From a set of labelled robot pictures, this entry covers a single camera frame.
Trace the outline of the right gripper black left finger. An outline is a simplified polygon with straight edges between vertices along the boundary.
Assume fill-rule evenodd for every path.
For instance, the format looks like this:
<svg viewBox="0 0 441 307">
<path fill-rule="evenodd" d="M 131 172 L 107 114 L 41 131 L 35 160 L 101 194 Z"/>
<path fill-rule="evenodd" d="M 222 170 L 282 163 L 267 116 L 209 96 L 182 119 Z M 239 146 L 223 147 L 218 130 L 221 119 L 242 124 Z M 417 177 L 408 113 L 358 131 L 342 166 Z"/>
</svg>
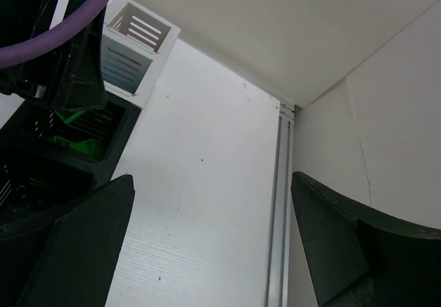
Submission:
<svg viewBox="0 0 441 307">
<path fill-rule="evenodd" d="M 1 225 L 1 305 L 104 306 L 133 204 L 125 174 Z"/>
</svg>

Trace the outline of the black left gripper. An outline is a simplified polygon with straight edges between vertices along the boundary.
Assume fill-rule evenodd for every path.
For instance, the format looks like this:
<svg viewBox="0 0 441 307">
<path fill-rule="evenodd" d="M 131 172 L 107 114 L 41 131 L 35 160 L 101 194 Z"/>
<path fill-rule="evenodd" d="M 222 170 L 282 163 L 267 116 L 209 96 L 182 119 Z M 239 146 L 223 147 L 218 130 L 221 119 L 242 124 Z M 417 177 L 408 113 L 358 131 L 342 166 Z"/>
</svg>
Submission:
<svg viewBox="0 0 441 307">
<path fill-rule="evenodd" d="M 58 0 L 1 0 L 1 46 L 38 36 L 50 27 Z M 31 61 L 1 69 L 1 93 L 45 109 L 101 109 L 107 102 L 101 73 L 105 11 L 73 38 Z"/>
</svg>

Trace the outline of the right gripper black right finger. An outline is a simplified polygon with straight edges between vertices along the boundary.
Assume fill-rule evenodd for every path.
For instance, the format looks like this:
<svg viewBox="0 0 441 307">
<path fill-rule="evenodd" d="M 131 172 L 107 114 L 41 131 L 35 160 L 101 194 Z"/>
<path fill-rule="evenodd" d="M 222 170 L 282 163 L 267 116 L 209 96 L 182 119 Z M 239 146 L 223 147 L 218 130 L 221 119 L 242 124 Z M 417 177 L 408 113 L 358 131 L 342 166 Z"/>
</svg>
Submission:
<svg viewBox="0 0 441 307">
<path fill-rule="evenodd" d="M 291 195 L 319 306 L 440 305 L 440 230 L 387 215 L 300 171 Z"/>
</svg>

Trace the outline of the green sloped lego brick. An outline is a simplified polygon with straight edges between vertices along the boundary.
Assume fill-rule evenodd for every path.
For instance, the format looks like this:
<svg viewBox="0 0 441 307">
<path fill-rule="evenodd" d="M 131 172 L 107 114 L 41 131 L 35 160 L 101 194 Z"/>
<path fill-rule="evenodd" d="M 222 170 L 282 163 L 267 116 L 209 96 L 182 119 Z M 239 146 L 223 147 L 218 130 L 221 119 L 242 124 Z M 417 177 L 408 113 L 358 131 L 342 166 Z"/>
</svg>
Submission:
<svg viewBox="0 0 441 307">
<path fill-rule="evenodd" d="M 85 113 L 85 110 L 77 112 L 54 112 L 57 117 L 63 122 L 64 126 L 67 128 L 72 128 L 72 124 L 80 119 Z M 100 137 L 87 137 L 87 138 L 74 138 L 73 133 L 69 133 L 70 137 L 66 138 L 61 135 L 61 132 L 57 132 L 48 138 L 50 142 L 67 147 L 73 151 L 91 156 L 93 158 L 99 159 L 104 154 L 103 139 Z"/>
</svg>

